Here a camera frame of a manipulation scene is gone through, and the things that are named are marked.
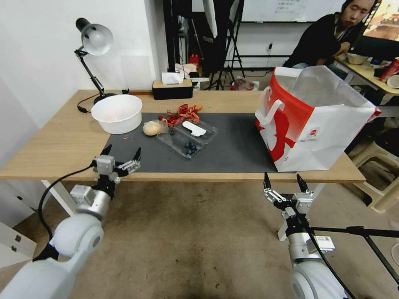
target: red and white bag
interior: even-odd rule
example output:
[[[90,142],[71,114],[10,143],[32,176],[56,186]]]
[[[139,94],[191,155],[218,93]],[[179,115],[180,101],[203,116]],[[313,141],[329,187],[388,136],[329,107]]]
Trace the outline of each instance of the red and white bag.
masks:
[[[381,112],[325,66],[276,67],[256,125],[279,172],[326,170]]]

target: black cable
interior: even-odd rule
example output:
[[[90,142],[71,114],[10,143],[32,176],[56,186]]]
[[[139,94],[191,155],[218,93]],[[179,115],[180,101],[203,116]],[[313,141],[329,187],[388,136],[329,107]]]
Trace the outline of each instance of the black cable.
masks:
[[[228,53],[228,55],[227,55],[227,56],[229,56],[229,62],[230,62],[230,54],[231,54],[231,52],[232,52],[232,49],[234,49],[234,45],[231,47],[231,49],[229,50],[229,53]]]
[[[184,72],[183,43],[182,43],[182,39],[180,37],[179,37],[179,40],[180,40],[180,49],[182,50],[182,54],[180,55],[180,53],[179,53],[179,55],[180,55],[180,58],[182,59],[183,79],[185,79],[186,78],[186,73]]]
[[[265,74],[263,74],[262,76],[248,76],[248,75],[245,75],[246,77],[250,77],[250,78],[261,78],[261,77],[264,77],[264,76],[266,76],[268,73],[270,73],[270,72],[272,72],[272,71],[266,71],[266,73]]]
[[[345,285],[345,283],[339,278],[338,274],[334,271],[333,267],[330,265],[330,263],[327,261],[327,259],[325,258],[324,253],[321,251],[319,245],[317,244],[317,241],[315,239],[315,237],[313,236],[312,232],[309,229],[309,226],[307,224],[302,223],[300,217],[299,217],[299,212],[297,211],[296,208],[294,208],[294,211],[297,215],[298,218],[298,222],[299,224],[302,225],[302,227],[306,230],[306,232],[308,233],[310,239],[312,240],[314,246],[316,247],[317,252],[319,252],[321,258],[323,259],[325,265],[328,267],[328,269],[330,269],[331,273],[335,276],[336,280],[341,284],[341,286],[344,288],[346,294],[351,298],[351,299],[356,299],[356,297],[352,294],[352,292],[348,289],[348,287]]]
[[[84,99],[84,100],[81,100],[81,101],[78,103],[78,105],[77,105],[78,110],[79,110],[80,112],[82,112],[82,113],[91,113],[91,111],[87,110],[86,108],[83,108],[82,106],[80,106],[80,104],[83,103],[84,101],[90,100],[91,98],[94,98],[95,96],[98,96],[98,95],[99,95],[99,93],[96,93],[96,94],[93,95],[93,96],[89,96],[88,98],[86,98],[86,99]]]
[[[42,198],[40,199],[40,202],[39,202],[39,207],[38,207],[37,212],[38,212],[38,214],[39,214],[40,223],[44,226],[44,228],[47,230],[47,233],[49,234],[49,241],[53,238],[53,233],[51,232],[50,227],[48,226],[48,224],[46,223],[46,221],[44,220],[44,217],[43,217],[43,203],[44,203],[44,199],[46,198],[48,192],[50,191],[50,189],[51,189],[52,187],[54,187],[57,183],[59,183],[59,182],[62,181],[63,179],[65,179],[65,178],[67,178],[67,177],[69,177],[69,176],[71,176],[71,175],[77,174],[77,173],[79,173],[79,172],[84,172],[85,170],[88,170],[89,168],[91,168],[91,167],[93,167],[93,166],[94,166],[93,164],[90,164],[90,165],[89,165],[88,167],[86,167],[86,168],[83,168],[83,169],[81,169],[81,170],[77,170],[77,171],[75,171],[75,172],[71,172],[70,174],[66,174],[66,175],[60,177],[59,179],[57,179],[56,181],[54,181],[50,186],[48,186],[48,187],[46,188],[46,190],[43,192]]]
[[[223,86],[226,84],[226,76],[227,76],[227,72],[224,72]]]

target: white bowl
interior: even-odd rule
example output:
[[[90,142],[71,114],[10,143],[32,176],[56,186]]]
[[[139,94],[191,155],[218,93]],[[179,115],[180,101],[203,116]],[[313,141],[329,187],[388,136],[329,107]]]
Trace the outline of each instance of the white bowl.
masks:
[[[350,64],[362,64],[368,58],[368,57],[360,56],[360,55],[353,54],[353,53],[347,53],[346,57],[348,58],[348,61]]]
[[[389,87],[399,88],[399,75],[393,75],[387,81]]]
[[[104,131],[124,134],[141,124],[142,106],[141,100],[135,96],[110,96],[93,106],[91,116],[98,121]]]

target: light stand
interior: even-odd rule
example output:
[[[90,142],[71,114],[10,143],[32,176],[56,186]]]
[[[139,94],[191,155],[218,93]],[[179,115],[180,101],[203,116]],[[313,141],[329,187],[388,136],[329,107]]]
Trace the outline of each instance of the light stand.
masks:
[[[83,45],[79,49],[75,50],[75,54],[83,64],[83,67],[89,74],[91,81],[100,93],[100,95],[94,99],[95,104],[99,100],[109,96],[115,96],[116,94],[104,93],[103,85],[97,79],[97,77],[93,76],[90,69],[84,62],[83,57],[85,57],[87,54],[99,56],[108,52],[113,42],[113,36],[107,27],[100,24],[91,24],[84,18],[79,18],[76,20],[76,27],[82,33],[81,39]]]

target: lamp arm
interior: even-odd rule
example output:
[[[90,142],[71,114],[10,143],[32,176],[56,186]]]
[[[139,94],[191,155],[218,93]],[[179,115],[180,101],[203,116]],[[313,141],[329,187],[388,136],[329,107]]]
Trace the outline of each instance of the lamp arm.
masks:
[[[105,98],[106,95],[104,93],[104,86],[101,84],[100,80],[97,79],[97,77],[93,76],[93,74],[91,73],[90,69],[88,68],[88,66],[84,62],[83,57],[87,55],[87,52],[83,51],[82,49],[83,49],[83,47],[80,47],[79,49],[75,50],[75,54],[79,58],[80,62],[83,64],[83,67],[86,70],[86,72],[89,74],[91,81],[93,82],[95,87],[99,90],[100,97],[101,98]]]

